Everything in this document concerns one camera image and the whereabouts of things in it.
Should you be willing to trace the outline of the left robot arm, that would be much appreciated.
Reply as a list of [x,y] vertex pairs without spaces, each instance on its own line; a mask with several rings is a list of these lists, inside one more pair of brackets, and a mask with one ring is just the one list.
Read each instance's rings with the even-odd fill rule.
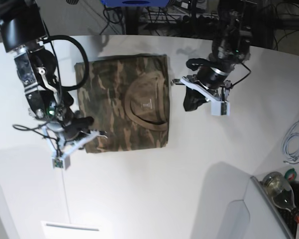
[[[250,59],[252,30],[250,28],[252,5],[245,0],[220,0],[217,6],[218,22],[214,32],[211,53],[207,59],[191,58],[186,66],[197,71],[195,79],[209,90],[231,90],[251,74],[245,65]],[[236,65],[242,65],[248,73],[235,83],[226,78]]]

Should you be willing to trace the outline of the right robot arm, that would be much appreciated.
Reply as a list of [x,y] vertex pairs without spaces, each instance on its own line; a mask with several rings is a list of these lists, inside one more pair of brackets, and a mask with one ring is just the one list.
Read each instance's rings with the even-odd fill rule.
[[[81,117],[71,110],[74,103],[69,94],[85,85],[89,62],[82,45],[66,35],[51,36],[34,0],[0,0],[0,34],[5,51],[15,53],[17,75],[24,87],[30,115],[54,132],[57,143],[73,143],[90,135],[92,117]],[[54,51],[45,49],[46,43],[65,40],[80,51],[84,68],[83,78],[74,86],[63,86],[58,60]]]

